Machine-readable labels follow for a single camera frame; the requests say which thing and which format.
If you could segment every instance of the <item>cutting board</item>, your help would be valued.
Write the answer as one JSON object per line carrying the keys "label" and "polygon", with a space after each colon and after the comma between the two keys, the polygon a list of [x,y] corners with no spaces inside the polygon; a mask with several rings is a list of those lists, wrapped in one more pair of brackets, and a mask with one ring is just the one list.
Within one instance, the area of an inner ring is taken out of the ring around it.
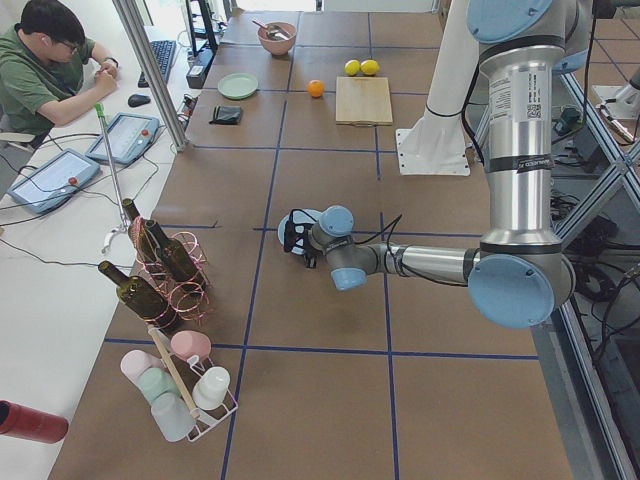
{"label": "cutting board", "polygon": [[336,123],[391,125],[391,96],[386,77],[338,77]]}

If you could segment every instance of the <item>bowl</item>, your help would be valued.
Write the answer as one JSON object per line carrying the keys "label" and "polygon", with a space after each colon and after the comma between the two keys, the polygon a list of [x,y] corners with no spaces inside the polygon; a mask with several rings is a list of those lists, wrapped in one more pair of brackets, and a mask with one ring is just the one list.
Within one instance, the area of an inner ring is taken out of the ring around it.
{"label": "bowl", "polygon": [[271,55],[285,55],[289,50],[293,48],[296,43],[296,36],[298,31],[296,27],[286,22],[270,22],[269,25],[277,25],[290,35],[287,40],[270,40],[267,38],[267,29],[260,27],[258,29],[258,38],[262,47]]}

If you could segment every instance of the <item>metal pole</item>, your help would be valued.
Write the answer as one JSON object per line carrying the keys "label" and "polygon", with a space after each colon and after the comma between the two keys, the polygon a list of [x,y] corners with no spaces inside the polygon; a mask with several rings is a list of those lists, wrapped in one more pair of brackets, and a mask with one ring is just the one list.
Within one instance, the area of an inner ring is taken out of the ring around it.
{"label": "metal pole", "polygon": [[178,121],[171,96],[169,95],[167,86],[160,73],[160,68],[151,50],[149,38],[144,31],[142,17],[136,7],[135,0],[113,0],[113,5],[116,7],[122,25],[131,41],[133,51],[142,66],[145,77],[148,79],[151,93],[156,100],[160,115],[164,120],[167,130],[169,130],[176,150],[181,152],[187,145],[187,137],[184,134],[182,125]]}
{"label": "metal pole", "polygon": [[109,129],[107,128],[107,121],[104,118],[104,110],[102,104],[96,104],[96,112],[98,114],[98,120],[100,120],[100,128],[102,129],[102,141],[104,142],[104,149],[107,152],[107,160],[109,161],[109,170],[111,170],[111,180],[113,181],[113,188],[116,191],[116,203],[120,210],[120,225],[112,228],[104,239],[104,246],[102,247],[102,253],[107,253],[111,247],[111,240],[118,233],[125,233],[129,227],[129,221],[127,215],[124,212],[122,206],[122,194],[120,193],[120,183],[118,183],[118,172],[116,171],[116,163],[113,159],[113,153],[111,152],[111,143],[109,142]]}

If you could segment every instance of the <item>green bottle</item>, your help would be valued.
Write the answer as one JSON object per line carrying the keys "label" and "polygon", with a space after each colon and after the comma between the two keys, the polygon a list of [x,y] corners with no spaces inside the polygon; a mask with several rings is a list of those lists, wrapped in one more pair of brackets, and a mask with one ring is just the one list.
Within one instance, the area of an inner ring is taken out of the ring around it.
{"label": "green bottle", "polygon": [[136,251],[138,252],[139,259],[142,260],[144,266],[151,275],[153,280],[162,282],[166,278],[166,274],[161,265],[158,264],[158,257],[155,252],[155,241],[149,235],[145,221],[139,223],[140,228],[136,231],[133,228],[136,218],[140,217],[140,212],[136,207],[136,204],[131,198],[125,198],[122,200],[122,208],[129,217],[131,225],[129,226],[129,238],[133,242]]}
{"label": "green bottle", "polygon": [[98,270],[117,285],[116,294],[122,303],[133,310],[147,324],[164,333],[172,333],[182,324],[182,317],[149,282],[137,275],[127,276],[104,260]]}
{"label": "green bottle", "polygon": [[156,241],[156,255],[173,279],[178,283],[192,282],[192,284],[183,285],[183,289],[187,292],[197,290],[198,287],[193,283],[200,285],[203,290],[207,288],[207,280],[200,269],[196,267],[182,242],[175,238],[169,238],[160,224],[153,219],[146,221],[146,227]]}

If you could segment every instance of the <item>sticker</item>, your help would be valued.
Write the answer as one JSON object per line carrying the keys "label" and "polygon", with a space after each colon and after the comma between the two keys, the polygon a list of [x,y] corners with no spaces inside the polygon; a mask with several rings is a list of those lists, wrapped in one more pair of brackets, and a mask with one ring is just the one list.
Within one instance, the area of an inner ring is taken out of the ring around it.
{"label": "sticker", "polygon": [[541,65],[513,72],[511,76],[513,95],[513,121],[549,120],[550,77],[547,67]]}
{"label": "sticker", "polygon": [[511,120],[511,79],[507,76],[489,85],[490,123]]}
{"label": "sticker", "polygon": [[491,82],[490,123],[548,121],[550,88],[546,65],[522,67]]}

